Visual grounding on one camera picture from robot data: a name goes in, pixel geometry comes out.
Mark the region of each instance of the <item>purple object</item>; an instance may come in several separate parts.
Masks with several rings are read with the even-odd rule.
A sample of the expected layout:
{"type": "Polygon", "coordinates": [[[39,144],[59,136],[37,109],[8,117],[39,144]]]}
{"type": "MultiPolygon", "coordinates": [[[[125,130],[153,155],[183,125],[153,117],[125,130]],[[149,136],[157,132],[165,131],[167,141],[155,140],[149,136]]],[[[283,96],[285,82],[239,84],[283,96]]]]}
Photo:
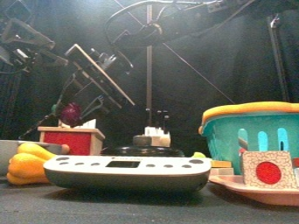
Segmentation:
{"type": "Polygon", "coordinates": [[[81,125],[80,121],[80,105],[75,102],[69,103],[68,106],[60,112],[60,120],[71,127],[81,125]]]}

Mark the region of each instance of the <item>basket slot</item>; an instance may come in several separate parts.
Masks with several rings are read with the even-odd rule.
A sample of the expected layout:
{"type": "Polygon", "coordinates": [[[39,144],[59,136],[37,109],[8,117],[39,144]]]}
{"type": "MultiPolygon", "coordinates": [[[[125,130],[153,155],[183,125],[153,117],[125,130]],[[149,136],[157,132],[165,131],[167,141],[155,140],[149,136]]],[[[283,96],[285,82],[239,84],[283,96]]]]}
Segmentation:
{"type": "Polygon", "coordinates": [[[287,131],[284,128],[279,128],[276,130],[277,135],[277,145],[280,151],[288,151],[288,139],[287,139],[287,131]]]}
{"type": "Polygon", "coordinates": [[[259,151],[267,151],[267,133],[264,131],[257,132],[257,149],[259,151]]]}
{"type": "Polygon", "coordinates": [[[237,153],[240,155],[243,150],[248,150],[248,132],[244,129],[237,131],[237,153]]]}

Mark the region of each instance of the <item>red circle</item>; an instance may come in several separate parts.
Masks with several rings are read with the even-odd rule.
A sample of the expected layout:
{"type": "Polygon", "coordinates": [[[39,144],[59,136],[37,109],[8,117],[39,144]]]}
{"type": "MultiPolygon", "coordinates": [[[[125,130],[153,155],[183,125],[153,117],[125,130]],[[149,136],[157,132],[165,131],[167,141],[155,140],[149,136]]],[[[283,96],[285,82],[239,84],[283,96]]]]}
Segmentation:
{"type": "Polygon", "coordinates": [[[256,166],[256,177],[268,185],[275,184],[281,178],[281,172],[276,164],[263,162],[256,166]]]}

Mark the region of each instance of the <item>display screen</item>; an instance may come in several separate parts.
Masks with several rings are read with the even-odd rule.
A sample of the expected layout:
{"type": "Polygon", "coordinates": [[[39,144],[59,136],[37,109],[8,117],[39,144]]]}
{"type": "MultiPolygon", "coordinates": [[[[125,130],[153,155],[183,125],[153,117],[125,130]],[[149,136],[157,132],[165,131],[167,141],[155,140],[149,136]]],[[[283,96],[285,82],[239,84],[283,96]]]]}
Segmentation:
{"type": "Polygon", "coordinates": [[[108,163],[107,167],[136,168],[139,164],[140,164],[139,161],[112,161],[108,163]]]}

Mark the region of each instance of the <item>black table surface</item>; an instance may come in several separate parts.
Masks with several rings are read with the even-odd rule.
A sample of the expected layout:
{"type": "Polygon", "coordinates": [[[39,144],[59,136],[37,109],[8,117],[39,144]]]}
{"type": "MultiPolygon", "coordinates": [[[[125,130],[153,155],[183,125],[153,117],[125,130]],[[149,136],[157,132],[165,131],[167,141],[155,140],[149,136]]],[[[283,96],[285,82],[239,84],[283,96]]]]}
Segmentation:
{"type": "Polygon", "coordinates": [[[271,206],[208,183],[193,193],[79,191],[9,185],[0,178],[0,223],[299,223],[299,206],[271,206]]]}

